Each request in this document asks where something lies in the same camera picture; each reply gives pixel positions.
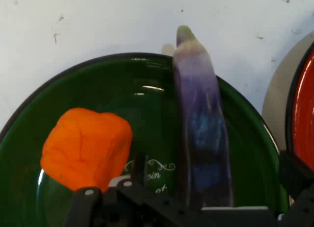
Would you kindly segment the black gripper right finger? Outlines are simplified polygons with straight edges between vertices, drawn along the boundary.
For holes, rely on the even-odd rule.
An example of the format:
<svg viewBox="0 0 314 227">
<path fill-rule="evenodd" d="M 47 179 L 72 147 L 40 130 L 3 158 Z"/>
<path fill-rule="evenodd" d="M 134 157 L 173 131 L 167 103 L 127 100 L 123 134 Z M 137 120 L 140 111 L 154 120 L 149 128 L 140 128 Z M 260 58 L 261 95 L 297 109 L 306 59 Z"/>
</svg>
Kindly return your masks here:
<svg viewBox="0 0 314 227">
<path fill-rule="evenodd" d="M 280 227 L 314 225 L 314 172 L 298 156 L 288 151 L 279 155 L 279 180 L 294 200 L 279 221 Z"/>
</svg>

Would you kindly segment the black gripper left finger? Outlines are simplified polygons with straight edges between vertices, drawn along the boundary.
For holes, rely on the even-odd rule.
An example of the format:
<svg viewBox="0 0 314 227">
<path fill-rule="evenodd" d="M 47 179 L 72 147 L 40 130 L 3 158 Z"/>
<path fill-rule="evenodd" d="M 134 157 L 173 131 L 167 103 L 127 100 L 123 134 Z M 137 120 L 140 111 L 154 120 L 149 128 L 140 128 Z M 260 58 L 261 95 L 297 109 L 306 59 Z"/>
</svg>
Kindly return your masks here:
<svg viewBox="0 0 314 227">
<path fill-rule="evenodd" d="M 74 192 L 65 227 L 276 227 L 266 207 L 209 208 L 193 211 L 167 195 L 146 188 L 148 157 L 135 157 L 130 178 L 102 192 L 97 187 Z"/>
</svg>

